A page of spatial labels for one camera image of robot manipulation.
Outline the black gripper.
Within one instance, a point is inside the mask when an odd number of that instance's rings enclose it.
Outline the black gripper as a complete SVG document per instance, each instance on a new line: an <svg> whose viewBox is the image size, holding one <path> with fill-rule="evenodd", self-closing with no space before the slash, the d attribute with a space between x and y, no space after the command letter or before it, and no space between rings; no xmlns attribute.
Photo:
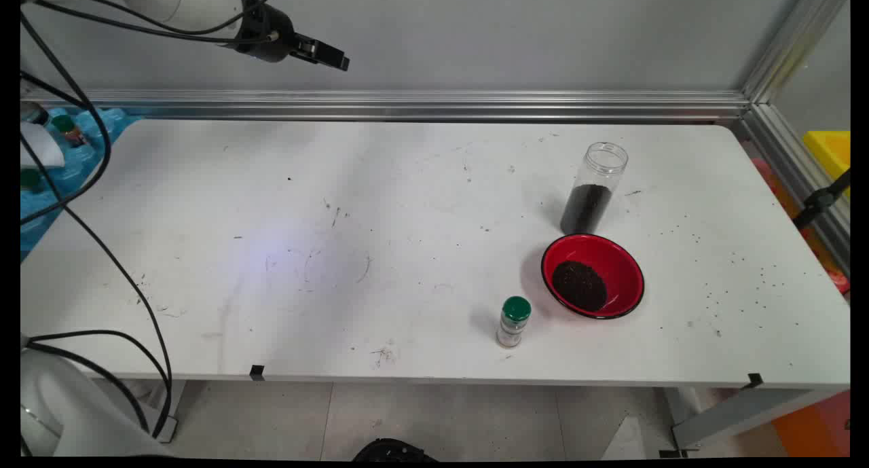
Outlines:
<svg viewBox="0 0 869 468"><path fill-rule="evenodd" d="M350 59L344 51L307 35L296 33L291 19L269 4L248 11L242 17L235 51L264 62L277 63L294 56L311 65L348 71Z"/></svg>

